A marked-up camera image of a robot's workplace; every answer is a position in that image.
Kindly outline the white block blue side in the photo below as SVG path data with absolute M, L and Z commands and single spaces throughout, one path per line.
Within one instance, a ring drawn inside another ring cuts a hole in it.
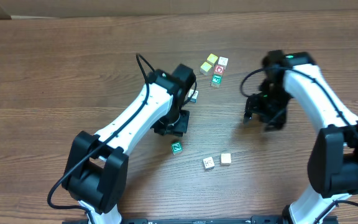
M 190 89 L 188 93 L 188 101 L 196 103 L 198 98 L 198 90 Z

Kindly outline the white block blue H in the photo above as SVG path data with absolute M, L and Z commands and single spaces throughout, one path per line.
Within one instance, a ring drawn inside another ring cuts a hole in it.
M 207 157 L 203 159 L 203 166 L 205 170 L 211 170 L 214 169 L 215 164 L 212 157 Z

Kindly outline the green picture block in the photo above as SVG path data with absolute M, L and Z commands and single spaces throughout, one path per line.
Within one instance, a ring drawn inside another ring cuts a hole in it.
M 223 77 L 221 75 L 214 74 L 211 79 L 211 86 L 219 88 Z

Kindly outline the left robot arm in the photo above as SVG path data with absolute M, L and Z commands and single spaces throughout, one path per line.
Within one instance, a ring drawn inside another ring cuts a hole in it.
M 193 69 L 183 64 L 171 74 L 150 72 L 138 97 L 114 121 L 95 134 L 77 134 L 62 187 L 85 211 L 87 223 L 122 221 L 117 203 L 126 187 L 131 152 L 150 129 L 162 136 L 187 132 L 190 113 L 182 107 L 195 82 Z

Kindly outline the yellow block lower left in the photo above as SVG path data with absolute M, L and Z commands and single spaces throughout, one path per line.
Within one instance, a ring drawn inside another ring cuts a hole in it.
M 200 66 L 200 72 L 203 75 L 210 75 L 213 73 L 213 66 L 208 63 L 208 62 L 204 62 L 201 66 Z

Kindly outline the red circle block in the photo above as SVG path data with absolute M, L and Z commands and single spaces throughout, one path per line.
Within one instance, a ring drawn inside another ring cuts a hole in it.
M 214 74 L 215 75 L 223 75 L 224 73 L 224 67 L 220 66 L 220 65 L 216 65 L 214 67 Z

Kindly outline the yellow block upper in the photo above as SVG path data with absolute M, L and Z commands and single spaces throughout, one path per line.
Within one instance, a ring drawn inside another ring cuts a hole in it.
M 210 63 L 211 65 L 216 65 L 218 59 L 219 59 L 219 57 L 216 56 L 215 54 L 209 54 L 206 61 L 208 63 Z

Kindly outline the red M block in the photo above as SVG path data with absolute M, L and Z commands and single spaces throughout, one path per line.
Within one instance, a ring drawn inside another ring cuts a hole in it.
M 180 154 L 180 153 L 183 152 L 183 147 L 182 147 L 180 141 L 171 143 L 171 149 L 172 149 L 172 153 L 173 153 L 174 155 Z

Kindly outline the white block top right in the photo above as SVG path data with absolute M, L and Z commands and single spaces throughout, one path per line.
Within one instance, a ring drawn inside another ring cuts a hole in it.
M 226 57 L 219 57 L 218 65 L 221 66 L 224 70 L 227 68 L 228 58 Z

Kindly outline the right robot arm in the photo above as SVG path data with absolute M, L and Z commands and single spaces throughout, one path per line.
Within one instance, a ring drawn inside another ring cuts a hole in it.
M 331 211 L 351 204 L 358 194 L 358 116 L 326 83 L 307 52 L 267 53 L 261 71 L 265 79 L 257 93 L 247 95 L 243 121 L 253 115 L 266 131 L 282 129 L 288 103 L 296 100 L 311 121 L 317 137 L 307 163 L 309 184 L 281 215 L 253 216 L 252 223 L 336 223 Z

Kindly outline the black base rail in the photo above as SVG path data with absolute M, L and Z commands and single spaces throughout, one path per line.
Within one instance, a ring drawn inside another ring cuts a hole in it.
M 165 219 L 147 220 L 145 218 L 123 219 L 123 224 L 284 224 L 288 223 L 281 216 L 254 215 L 250 218 L 221 219 Z

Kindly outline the yellow plain wooden block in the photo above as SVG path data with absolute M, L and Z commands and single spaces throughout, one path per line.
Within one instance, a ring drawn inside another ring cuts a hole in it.
M 221 165 L 229 166 L 232 162 L 231 153 L 222 153 L 221 154 Z

